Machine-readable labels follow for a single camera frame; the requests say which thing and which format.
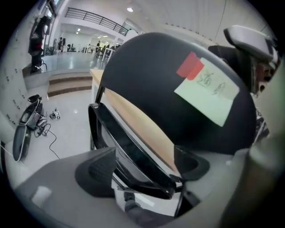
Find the wooden table top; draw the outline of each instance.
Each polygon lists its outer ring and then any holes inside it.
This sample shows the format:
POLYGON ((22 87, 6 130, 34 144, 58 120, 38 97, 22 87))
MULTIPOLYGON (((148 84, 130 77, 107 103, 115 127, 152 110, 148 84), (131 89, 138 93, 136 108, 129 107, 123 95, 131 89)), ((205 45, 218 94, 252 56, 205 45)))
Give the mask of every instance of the wooden table top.
MULTIPOLYGON (((90 74, 99 85, 103 70, 91 69, 90 74)), ((108 102, 136 135, 145 142, 171 170, 178 173, 174 164, 174 144, 164 132, 146 114, 122 96, 109 89, 105 89, 104 93, 108 102)))

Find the ceiling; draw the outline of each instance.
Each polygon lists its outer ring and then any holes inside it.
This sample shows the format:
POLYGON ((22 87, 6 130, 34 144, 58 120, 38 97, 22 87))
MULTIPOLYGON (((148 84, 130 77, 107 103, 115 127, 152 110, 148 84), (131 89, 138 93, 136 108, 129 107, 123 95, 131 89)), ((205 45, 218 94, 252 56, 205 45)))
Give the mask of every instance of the ceiling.
POLYGON ((78 32, 78 34, 88 35, 88 36, 95 37, 95 38, 101 37, 102 40, 104 39, 107 42, 111 42, 115 39, 114 36, 106 32, 102 32, 100 30, 96 30, 93 28, 85 27, 85 26, 75 25, 75 24, 61 24, 61 31, 64 33, 78 32))
MULTIPOLYGON (((76 1, 84 4, 91 0, 76 1)), ((273 35, 247 0, 92 0, 96 3, 125 14, 144 32, 163 32, 182 39, 197 34, 201 40, 229 45, 223 30, 235 24, 273 35)))

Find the railing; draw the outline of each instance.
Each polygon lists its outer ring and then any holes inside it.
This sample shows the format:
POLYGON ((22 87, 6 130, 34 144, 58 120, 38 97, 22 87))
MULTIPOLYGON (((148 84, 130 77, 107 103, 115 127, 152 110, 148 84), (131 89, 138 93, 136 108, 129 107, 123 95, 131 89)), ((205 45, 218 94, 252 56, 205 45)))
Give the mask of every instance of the railing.
POLYGON ((126 36, 128 32, 126 28, 120 26, 119 24, 117 24, 116 22, 113 22, 112 20, 109 20, 108 18, 105 18, 103 16, 100 16, 98 14, 91 13, 85 10, 81 10, 81 9, 68 8, 65 17, 72 17, 76 19, 94 22, 96 24, 112 29, 122 34, 123 36, 126 36))

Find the step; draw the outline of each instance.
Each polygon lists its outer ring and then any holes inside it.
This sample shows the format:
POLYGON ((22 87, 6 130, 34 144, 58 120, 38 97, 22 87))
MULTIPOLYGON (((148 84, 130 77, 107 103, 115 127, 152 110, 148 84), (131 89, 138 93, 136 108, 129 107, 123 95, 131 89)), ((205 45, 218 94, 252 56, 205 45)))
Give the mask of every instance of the step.
POLYGON ((65 81, 49 85, 48 96, 53 97, 82 90, 92 89, 92 79, 79 81, 65 81))
POLYGON ((85 81, 85 80, 92 80, 92 76, 89 72, 86 73, 64 73, 64 74, 57 74, 53 75, 49 78, 49 84, 57 84, 62 82, 69 82, 69 81, 85 81))

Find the wooden stair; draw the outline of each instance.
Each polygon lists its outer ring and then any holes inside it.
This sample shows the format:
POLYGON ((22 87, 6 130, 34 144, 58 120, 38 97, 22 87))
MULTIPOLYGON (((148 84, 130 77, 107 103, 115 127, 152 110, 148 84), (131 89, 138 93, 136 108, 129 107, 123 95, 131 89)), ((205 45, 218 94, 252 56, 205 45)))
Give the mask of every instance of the wooden stair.
POLYGON ((53 75, 49 79, 48 96, 90 90, 92 88, 92 76, 90 73, 65 73, 53 75))

